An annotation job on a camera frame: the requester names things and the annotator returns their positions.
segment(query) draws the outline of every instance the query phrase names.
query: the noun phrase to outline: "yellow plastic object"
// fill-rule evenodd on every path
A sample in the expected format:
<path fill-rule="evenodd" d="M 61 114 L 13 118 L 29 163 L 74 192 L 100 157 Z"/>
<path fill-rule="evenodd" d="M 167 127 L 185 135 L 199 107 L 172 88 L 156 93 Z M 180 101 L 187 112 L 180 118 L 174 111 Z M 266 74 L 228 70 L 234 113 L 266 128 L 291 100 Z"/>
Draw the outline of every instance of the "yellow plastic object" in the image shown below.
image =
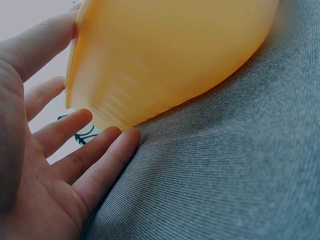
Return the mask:
<path fill-rule="evenodd" d="M 85 0 L 66 106 L 135 126 L 213 88 L 265 40 L 278 0 Z"/>

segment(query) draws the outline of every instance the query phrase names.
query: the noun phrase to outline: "fingernail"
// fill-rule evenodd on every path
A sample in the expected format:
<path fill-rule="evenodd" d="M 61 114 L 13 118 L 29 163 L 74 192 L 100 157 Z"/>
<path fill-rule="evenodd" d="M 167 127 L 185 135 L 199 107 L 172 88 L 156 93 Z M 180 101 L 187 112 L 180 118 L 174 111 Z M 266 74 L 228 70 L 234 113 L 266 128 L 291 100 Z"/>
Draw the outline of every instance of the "fingernail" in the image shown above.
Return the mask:
<path fill-rule="evenodd" d="M 69 12 L 75 12 L 80 9 L 82 2 L 75 3 L 70 9 Z"/>

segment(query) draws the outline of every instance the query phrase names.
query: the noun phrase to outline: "gray pants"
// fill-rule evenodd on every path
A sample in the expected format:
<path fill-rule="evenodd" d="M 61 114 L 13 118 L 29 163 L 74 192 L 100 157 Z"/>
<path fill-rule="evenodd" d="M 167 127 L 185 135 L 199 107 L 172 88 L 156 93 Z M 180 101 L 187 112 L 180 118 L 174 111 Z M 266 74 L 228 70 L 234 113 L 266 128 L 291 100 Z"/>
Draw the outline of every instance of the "gray pants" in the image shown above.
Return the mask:
<path fill-rule="evenodd" d="M 320 239 L 320 0 L 282 8 L 240 70 L 139 126 L 83 239 Z"/>

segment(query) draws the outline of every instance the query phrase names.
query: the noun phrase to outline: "hand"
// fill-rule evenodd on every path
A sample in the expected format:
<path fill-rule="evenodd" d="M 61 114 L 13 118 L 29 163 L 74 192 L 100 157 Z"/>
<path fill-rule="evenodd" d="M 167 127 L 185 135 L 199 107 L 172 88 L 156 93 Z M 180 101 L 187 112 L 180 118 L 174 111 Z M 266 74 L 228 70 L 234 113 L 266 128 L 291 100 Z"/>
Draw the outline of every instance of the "hand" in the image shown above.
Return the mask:
<path fill-rule="evenodd" d="M 49 19 L 0 42 L 0 239 L 78 239 L 90 214 L 130 160 L 135 128 L 110 127 L 74 153 L 52 155 L 87 125 L 77 111 L 32 134 L 28 121 L 64 89 L 56 77 L 24 95 L 23 83 L 75 37 L 77 12 Z"/>

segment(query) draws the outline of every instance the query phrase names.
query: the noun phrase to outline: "black design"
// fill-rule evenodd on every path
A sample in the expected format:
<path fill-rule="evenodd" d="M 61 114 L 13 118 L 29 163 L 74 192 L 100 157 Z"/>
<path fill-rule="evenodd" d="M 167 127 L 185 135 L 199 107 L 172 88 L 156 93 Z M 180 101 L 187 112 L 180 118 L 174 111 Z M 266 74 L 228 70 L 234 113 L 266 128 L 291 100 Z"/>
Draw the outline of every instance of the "black design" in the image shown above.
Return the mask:
<path fill-rule="evenodd" d="M 58 120 L 66 117 L 66 116 L 68 116 L 68 115 L 59 116 L 59 117 L 58 117 Z M 94 138 L 95 136 L 98 135 L 98 134 L 92 134 L 92 135 L 90 135 L 90 134 L 94 131 L 94 129 L 95 129 L 95 126 L 92 126 L 91 130 L 90 130 L 89 132 L 87 132 L 87 133 L 83 133 L 83 134 L 78 134 L 78 133 L 76 133 L 76 134 L 74 135 L 75 140 L 76 140 L 79 144 L 82 144 L 82 145 L 87 144 L 87 142 L 85 141 L 86 139 L 88 139 L 88 138 Z"/>

